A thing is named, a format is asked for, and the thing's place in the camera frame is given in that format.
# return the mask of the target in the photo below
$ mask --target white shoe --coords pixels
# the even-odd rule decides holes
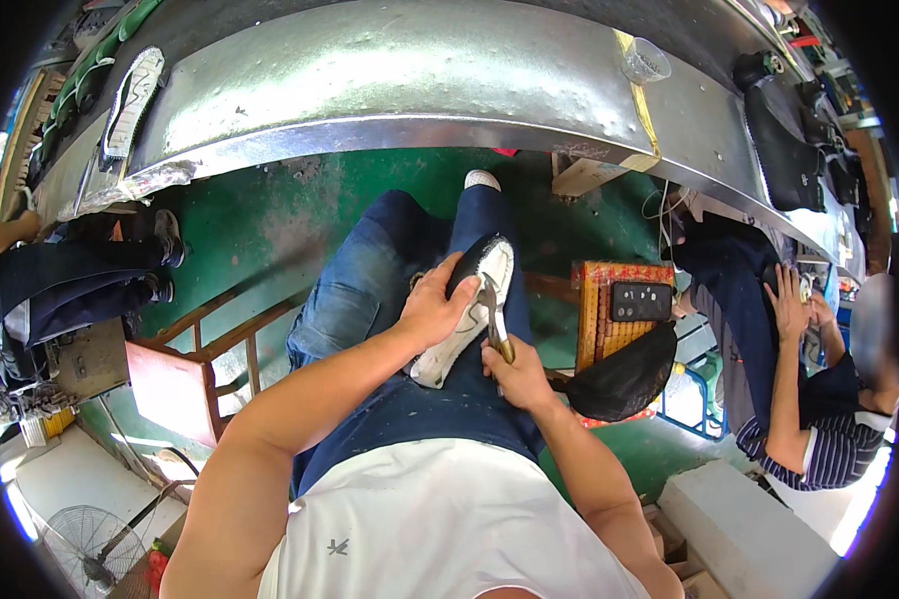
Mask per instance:
[[[466,174],[466,180],[463,181],[463,189],[469,189],[473,185],[485,185],[487,187],[492,187],[498,192],[502,191],[502,189],[499,188],[499,181],[496,180],[496,177],[486,171],[469,171]]]
[[[479,292],[486,285],[482,273],[488,273],[499,285],[496,302],[499,305],[505,304],[515,266],[513,246],[504,237],[493,236],[489,240],[483,238],[473,245],[467,256],[463,256],[458,264],[467,270],[461,274],[475,274],[479,277],[479,290],[469,301],[459,322],[456,323],[456,329],[449,337],[421,353],[410,368],[409,376],[424,387],[442,389],[456,358],[489,325],[489,310],[477,303]]]

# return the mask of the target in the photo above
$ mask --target shoe being assembled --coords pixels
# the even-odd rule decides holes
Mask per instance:
[[[509,293],[514,266],[513,246],[502,235],[483,236],[463,255],[447,283],[447,299],[452,297],[456,286],[470,275],[479,277],[479,289],[469,300],[469,305],[452,334],[416,359],[409,372],[413,380],[424,387],[443,388],[443,382],[450,374],[456,358],[489,325],[489,309],[476,300],[479,292],[487,285],[483,273],[488,273],[499,285],[496,302],[502,305]]]

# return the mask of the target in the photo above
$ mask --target plastic cup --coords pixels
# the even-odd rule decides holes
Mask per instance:
[[[646,85],[663,80],[673,74],[666,54],[653,42],[635,37],[623,55],[623,75],[636,85]]]

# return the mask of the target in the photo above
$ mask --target metal tool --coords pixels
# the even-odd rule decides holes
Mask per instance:
[[[486,272],[482,273],[486,285],[479,292],[477,301],[485,305],[490,311],[490,346],[503,356],[507,364],[515,360],[513,344],[506,334],[506,323],[503,321],[503,306],[496,302],[496,295],[500,294],[499,285]]]

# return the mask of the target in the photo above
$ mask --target white sleeve cuff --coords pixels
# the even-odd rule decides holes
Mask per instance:
[[[812,464],[812,455],[816,450],[817,436],[819,436],[819,432],[816,430],[815,426],[810,426],[809,443],[806,444],[806,452],[803,454],[803,477],[800,478],[800,482],[805,482],[806,478],[809,476],[809,465]]]

